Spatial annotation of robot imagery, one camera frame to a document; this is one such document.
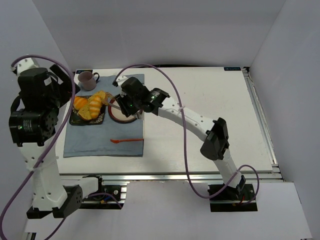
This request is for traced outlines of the metal tongs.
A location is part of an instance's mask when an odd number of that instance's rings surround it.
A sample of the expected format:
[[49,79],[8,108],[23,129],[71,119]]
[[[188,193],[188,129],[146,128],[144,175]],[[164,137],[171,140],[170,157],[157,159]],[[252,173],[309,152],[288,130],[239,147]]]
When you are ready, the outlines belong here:
[[115,99],[115,97],[110,94],[110,93],[106,93],[107,95],[107,100],[106,102],[108,103],[108,114],[109,116],[113,119],[113,120],[117,120],[122,122],[129,122],[129,121],[133,121],[133,120],[138,120],[138,119],[142,119],[142,112],[139,111],[133,115],[130,116],[126,116],[125,114],[122,113],[121,107],[119,106],[117,100]]

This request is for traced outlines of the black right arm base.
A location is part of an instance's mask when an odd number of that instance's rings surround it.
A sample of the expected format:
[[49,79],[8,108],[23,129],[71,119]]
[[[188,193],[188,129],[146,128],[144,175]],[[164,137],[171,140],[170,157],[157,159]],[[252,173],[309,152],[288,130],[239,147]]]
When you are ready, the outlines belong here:
[[255,199],[252,200],[254,196],[255,190],[251,183],[244,185],[240,195],[236,195],[230,187],[227,187],[209,200],[210,211],[212,213],[257,212],[257,202]]

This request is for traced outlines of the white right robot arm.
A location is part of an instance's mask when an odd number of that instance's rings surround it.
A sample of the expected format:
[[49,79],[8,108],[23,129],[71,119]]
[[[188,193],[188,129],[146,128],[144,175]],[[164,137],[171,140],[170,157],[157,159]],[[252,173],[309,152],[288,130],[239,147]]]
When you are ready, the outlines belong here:
[[223,118],[213,120],[183,108],[167,92],[160,88],[148,90],[136,77],[121,76],[112,84],[121,89],[115,99],[126,117],[136,115],[139,111],[152,113],[186,128],[197,136],[203,142],[200,153],[213,161],[222,176],[222,196],[227,200],[240,198],[246,179],[231,157],[227,123]]

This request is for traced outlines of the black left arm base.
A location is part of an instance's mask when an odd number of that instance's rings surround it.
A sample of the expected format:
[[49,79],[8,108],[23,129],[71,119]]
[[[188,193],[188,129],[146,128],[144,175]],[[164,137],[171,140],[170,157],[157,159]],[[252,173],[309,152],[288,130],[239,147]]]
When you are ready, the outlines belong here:
[[120,210],[126,198],[126,185],[107,183],[101,175],[87,175],[98,180],[98,190],[84,198],[80,209],[86,210]]

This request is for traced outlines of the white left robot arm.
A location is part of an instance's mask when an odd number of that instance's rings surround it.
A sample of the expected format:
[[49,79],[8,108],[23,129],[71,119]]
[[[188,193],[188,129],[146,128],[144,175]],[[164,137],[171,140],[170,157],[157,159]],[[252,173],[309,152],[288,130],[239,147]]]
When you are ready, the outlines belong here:
[[78,210],[83,199],[99,189],[97,177],[84,177],[63,185],[58,169],[56,141],[64,128],[58,124],[61,107],[71,104],[79,91],[74,75],[56,60],[40,67],[36,54],[21,56],[11,64],[20,88],[10,108],[9,130],[20,150],[33,199],[26,215],[42,219],[53,215],[64,219]]

